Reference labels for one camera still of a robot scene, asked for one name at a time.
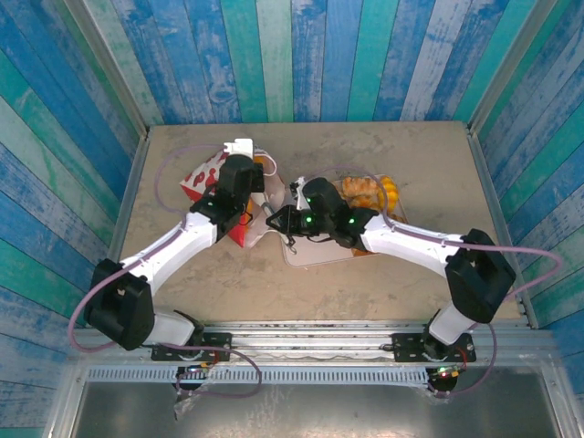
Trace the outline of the red and white paper bag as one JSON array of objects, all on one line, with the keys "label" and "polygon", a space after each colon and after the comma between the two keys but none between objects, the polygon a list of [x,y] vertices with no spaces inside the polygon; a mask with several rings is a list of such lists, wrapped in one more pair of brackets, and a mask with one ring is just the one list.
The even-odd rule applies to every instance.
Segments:
[{"label": "red and white paper bag", "polygon": [[[254,158],[266,156],[271,160],[272,165],[264,169],[264,193],[262,195],[254,193],[248,202],[246,211],[251,213],[254,219],[246,226],[237,225],[228,233],[229,237],[243,248],[253,247],[266,233],[271,232],[266,225],[267,217],[261,209],[261,204],[269,202],[276,212],[283,206],[287,190],[278,174],[277,164],[273,157],[264,149],[254,147]],[[215,152],[180,182],[183,191],[191,201],[195,202],[208,186],[218,180],[219,169],[224,164],[226,156],[224,151]]]}]

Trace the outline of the flaky brown croissant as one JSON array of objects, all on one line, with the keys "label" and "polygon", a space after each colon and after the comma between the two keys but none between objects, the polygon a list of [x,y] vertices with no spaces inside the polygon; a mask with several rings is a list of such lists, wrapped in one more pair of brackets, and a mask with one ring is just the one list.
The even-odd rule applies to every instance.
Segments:
[{"label": "flaky brown croissant", "polygon": [[377,195],[378,184],[370,177],[346,177],[341,182],[341,191],[346,198]]}]

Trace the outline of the beige plastic tray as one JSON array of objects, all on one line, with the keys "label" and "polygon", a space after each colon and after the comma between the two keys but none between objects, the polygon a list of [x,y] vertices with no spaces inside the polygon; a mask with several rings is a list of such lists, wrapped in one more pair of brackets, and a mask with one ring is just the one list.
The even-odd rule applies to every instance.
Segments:
[{"label": "beige plastic tray", "polygon": [[[384,176],[385,174],[376,174],[374,176],[376,176],[377,178],[381,178],[381,176]],[[339,194],[341,195],[341,197],[345,200],[348,200],[349,198],[346,198],[342,191],[341,191],[341,182],[342,180],[336,180],[333,181],[333,185],[336,187],[337,191],[339,192]],[[400,198],[400,192],[399,192],[399,201],[397,202],[395,208],[392,211],[389,211],[389,217],[393,220],[396,220],[397,222],[401,222],[404,224],[408,224],[408,218],[407,218],[407,214],[405,213],[405,210],[403,208],[402,205],[402,201]],[[342,262],[342,261],[348,261],[348,260],[352,260],[358,257],[365,257],[365,256],[373,256],[374,253],[371,253],[371,255],[365,255],[365,256],[353,256],[351,253],[351,249],[352,248],[344,248],[342,246],[339,246],[336,242],[334,241],[327,241],[327,242],[322,242],[322,243],[318,243],[318,242],[312,242],[310,240],[308,240],[307,238],[296,238],[296,244],[295,247],[297,249],[297,254],[296,255],[292,255],[291,253],[289,253],[287,251],[287,249],[284,247],[284,244],[282,244],[282,249],[283,249],[283,253],[284,253],[284,258],[286,263],[289,266],[292,267],[296,267],[296,268],[308,268],[311,266],[319,266],[319,265],[325,265],[325,264],[331,264],[331,263],[337,263],[337,262]]]}]

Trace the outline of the small circuit board with LEDs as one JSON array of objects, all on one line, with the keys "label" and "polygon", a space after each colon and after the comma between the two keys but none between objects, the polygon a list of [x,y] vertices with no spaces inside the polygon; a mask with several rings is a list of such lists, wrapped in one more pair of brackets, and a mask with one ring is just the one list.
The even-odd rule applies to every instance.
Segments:
[{"label": "small circuit board with LEDs", "polygon": [[178,380],[204,380],[213,367],[214,365],[211,362],[202,362],[179,367],[177,369],[176,378]]},{"label": "small circuit board with LEDs", "polygon": [[456,379],[462,372],[466,371],[465,365],[441,365],[431,368],[429,376],[433,380]]}]

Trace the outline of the steel sheet panel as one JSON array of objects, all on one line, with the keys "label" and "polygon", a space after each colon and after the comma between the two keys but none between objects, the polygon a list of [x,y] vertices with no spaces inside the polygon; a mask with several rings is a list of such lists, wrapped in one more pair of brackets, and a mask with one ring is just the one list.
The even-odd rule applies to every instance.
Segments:
[{"label": "steel sheet panel", "polygon": [[91,383],[72,438],[558,438],[537,377],[503,373],[450,401],[391,386],[266,385],[174,410],[165,384]]}]

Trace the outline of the crumpled clear plastic scrap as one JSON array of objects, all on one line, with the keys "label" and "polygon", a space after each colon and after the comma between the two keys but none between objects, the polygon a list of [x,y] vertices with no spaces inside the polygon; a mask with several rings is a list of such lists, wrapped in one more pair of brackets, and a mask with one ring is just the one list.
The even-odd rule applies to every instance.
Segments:
[{"label": "crumpled clear plastic scrap", "polygon": [[173,406],[174,418],[176,421],[182,420],[200,403],[202,396],[195,391],[180,391]]}]

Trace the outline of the aluminium frame beam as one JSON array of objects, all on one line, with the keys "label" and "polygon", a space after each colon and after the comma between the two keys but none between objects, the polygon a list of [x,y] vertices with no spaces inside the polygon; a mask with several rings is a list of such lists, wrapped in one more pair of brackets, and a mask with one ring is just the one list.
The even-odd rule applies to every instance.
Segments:
[{"label": "aluminium frame beam", "polygon": [[[527,327],[523,321],[502,320],[471,331],[475,366],[486,365],[496,337],[495,363],[521,366],[559,358],[553,336]],[[231,348],[262,365],[388,364],[393,354],[381,347],[395,334],[421,333],[419,321],[240,321],[209,324],[207,333],[229,333]]]}]

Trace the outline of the aluminium corner post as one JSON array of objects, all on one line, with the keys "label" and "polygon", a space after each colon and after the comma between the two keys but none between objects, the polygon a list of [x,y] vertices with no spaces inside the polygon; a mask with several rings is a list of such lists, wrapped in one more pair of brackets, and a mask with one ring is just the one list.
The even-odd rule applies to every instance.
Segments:
[{"label": "aluminium corner post", "polygon": [[508,0],[453,118],[478,132],[557,0]]},{"label": "aluminium corner post", "polygon": [[86,0],[63,0],[72,14],[81,33],[86,38],[94,56],[109,80],[121,106],[124,108],[133,128],[140,137],[148,135],[149,128],[141,116],[141,112],[121,73],[120,67],[109,48],[105,37],[99,30],[98,23],[89,10]]}]

